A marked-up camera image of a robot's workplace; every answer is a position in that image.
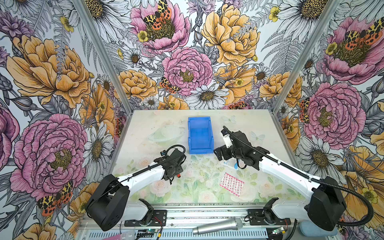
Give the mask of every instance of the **orange and black butterfly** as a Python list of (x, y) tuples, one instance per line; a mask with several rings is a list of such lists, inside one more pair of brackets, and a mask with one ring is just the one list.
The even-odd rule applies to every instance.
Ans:
[(300, 121), (303, 123), (309, 123), (310, 117), (308, 116), (308, 106), (310, 105), (310, 98), (306, 98), (300, 103)]
[(356, 47), (362, 48), (364, 45), (373, 45), (383, 35), (384, 17), (374, 22), (368, 29), (358, 31), (348, 31), (345, 33), (345, 49), (352, 51)]
[(68, 203), (72, 196), (73, 182), (69, 181), (57, 194), (39, 199), (39, 201), (37, 201), (37, 206), (43, 211), (42, 215), (48, 217), (54, 213), (56, 208), (61, 208), (62, 204)]
[(159, 83), (160, 87), (165, 88), (169, 93), (177, 93), (181, 90), (178, 86), (173, 86), (169, 83), (168, 79), (165, 77), (161, 78), (161, 82)]
[(172, 16), (172, 10), (168, 8), (167, 0), (159, 0), (157, 11), (155, 15), (149, 15), (143, 18), (144, 23), (153, 30), (160, 30), (162, 25), (166, 23), (166, 20), (170, 20)]

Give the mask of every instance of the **blue sponge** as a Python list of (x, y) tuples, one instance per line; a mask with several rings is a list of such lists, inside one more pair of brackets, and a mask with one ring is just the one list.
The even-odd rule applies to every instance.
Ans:
[(326, 231), (319, 228), (311, 221), (300, 222), (299, 226), (301, 232), (306, 237), (325, 237), (337, 235), (337, 228), (334, 228), (332, 231)]

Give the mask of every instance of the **pink package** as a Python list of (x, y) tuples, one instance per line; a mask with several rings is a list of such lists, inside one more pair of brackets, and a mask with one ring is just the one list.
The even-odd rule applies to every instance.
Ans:
[(241, 190), (243, 189), (244, 182), (234, 176), (229, 175), (228, 173), (225, 173), (220, 181), (220, 186), (239, 197)]

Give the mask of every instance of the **silver microphone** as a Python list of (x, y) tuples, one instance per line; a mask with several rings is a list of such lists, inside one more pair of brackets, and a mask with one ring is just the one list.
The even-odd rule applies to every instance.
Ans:
[(239, 230), (243, 227), (243, 221), (240, 218), (230, 218), (225, 221), (205, 224), (194, 228), (193, 234), (204, 234), (210, 232), (217, 232), (220, 230)]

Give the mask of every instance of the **pink card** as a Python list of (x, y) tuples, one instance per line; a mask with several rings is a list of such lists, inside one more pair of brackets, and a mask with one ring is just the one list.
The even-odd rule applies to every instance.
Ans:
[(220, 186), (239, 197), (241, 190), (243, 189), (244, 182), (234, 176), (229, 175), (228, 173), (225, 173), (220, 181)]

